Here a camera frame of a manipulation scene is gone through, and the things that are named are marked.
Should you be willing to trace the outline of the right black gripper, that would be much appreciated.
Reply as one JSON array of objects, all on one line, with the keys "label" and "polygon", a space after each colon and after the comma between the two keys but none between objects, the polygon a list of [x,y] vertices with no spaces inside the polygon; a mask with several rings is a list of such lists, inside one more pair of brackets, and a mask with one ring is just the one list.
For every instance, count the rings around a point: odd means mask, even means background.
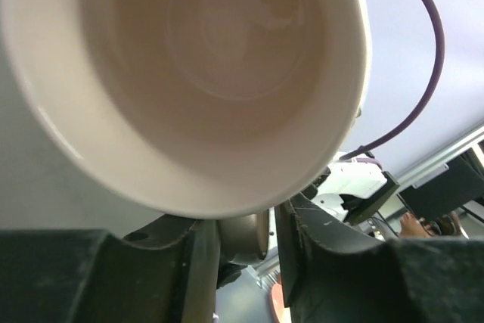
[{"label": "right black gripper", "polygon": [[264,211],[217,222],[221,248],[217,288],[234,282],[243,269],[266,258],[269,221],[269,211]]}]

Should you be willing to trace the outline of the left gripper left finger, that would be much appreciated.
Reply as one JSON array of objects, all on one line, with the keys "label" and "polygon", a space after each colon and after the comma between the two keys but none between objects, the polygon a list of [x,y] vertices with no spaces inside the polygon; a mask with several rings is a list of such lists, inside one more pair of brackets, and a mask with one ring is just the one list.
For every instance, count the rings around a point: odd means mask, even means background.
[{"label": "left gripper left finger", "polygon": [[3,322],[210,322],[213,220],[162,216],[124,238],[104,230],[1,233]]}]

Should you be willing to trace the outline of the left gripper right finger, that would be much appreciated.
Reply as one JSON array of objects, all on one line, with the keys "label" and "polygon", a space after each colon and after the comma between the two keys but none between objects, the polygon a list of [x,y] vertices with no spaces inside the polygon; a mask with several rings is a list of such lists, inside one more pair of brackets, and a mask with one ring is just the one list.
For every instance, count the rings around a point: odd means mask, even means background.
[{"label": "left gripper right finger", "polygon": [[481,322],[483,242],[379,241],[302,195],[275,208],[285,305],[294,322]]}]

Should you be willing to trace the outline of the pink mug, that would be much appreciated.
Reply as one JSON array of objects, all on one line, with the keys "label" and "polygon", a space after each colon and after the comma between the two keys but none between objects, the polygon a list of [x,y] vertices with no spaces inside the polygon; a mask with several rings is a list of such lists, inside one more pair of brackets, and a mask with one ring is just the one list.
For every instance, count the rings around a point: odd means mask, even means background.
[{"label": "pink mug", "polygon": [[85,173],[200,219],[276,206],[352,128],[365,0],[1,0],[26,104]]}]

